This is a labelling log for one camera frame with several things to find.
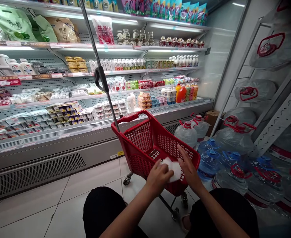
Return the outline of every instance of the shopping cart wheel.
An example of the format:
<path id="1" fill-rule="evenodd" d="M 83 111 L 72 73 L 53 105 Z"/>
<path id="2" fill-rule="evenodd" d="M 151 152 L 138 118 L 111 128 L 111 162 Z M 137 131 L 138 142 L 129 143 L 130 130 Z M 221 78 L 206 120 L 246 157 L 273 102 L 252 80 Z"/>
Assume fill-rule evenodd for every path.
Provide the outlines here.
<path id="1" fill-rule="evenodd" d="M 181 198 L 182 198 L 183 207 L 185 209 L 187 209 L 188 208 L 188 203 L 187 203 L 187 194 L 186 194 L 186 192 L 182 193 Z"/>
<path id="2" fill-rule="evenodd" d="M 179 218 L 179 209 L 178 208 L 175 208 L 175 210 L 172 213 L 172 219 L 174 221 L 178 221 L 178 218 Z"/>

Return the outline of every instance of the box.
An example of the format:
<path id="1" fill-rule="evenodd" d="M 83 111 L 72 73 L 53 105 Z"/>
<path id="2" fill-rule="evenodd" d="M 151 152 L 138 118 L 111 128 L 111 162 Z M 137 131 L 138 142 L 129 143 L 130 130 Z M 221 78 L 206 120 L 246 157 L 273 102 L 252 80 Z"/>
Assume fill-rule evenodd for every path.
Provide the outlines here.
<path id="1" fill-rule="evenodd" d="M 208 131 L 206 133 L 206 136 L 211 136 L 212 130 L 215 126 L 216 120 L 218 118 L 219 115 L 219 111 L 216 110 L 210 110 L 208 112 L 205 113 L 205 116 L 208 116 L 207 119 L 205 120 L 208 124 L 210 124 L 211 126 L 208 128 Z"/>

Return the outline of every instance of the water bottle label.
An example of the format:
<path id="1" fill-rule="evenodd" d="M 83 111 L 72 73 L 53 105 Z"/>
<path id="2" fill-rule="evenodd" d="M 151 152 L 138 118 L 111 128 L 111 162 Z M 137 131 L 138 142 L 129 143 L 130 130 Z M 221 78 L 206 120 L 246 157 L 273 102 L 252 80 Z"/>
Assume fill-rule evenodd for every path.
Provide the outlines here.
<path id="1" fill-rule="evenodd" d="M 275 145 L 270 146 L 268 153 L 274 157 L 291 163 L 291 152 L 281 149 Z"/>

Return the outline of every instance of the green package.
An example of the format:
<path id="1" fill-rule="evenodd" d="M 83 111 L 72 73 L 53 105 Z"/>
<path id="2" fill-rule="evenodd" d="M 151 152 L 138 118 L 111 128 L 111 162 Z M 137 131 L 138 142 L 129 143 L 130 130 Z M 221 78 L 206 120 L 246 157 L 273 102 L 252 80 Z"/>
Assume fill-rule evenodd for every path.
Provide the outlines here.
<path id="1" fill-rule="evenodd" d="M 0 27 L 11 41 L 37 41 L 28 17 L 19 9 L 0 6 Z"/>

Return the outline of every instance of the packaged food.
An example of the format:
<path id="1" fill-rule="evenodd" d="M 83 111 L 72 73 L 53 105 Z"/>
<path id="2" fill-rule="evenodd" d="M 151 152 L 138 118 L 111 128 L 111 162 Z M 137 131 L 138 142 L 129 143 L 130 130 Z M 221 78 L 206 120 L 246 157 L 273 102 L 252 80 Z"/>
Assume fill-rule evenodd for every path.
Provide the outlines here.
<path id="1" fill-rule="evenodd" d="M 30 20 L 20 9 L 1 5 L 0 26 L 11 41 L 37 41 Z"/>
<path id="2" fill-rule="evenodd" d="M 45 19 L 52 26 L 59 42 L 78 43 L 74 26 L 69 18 L 45 17 Z"/>

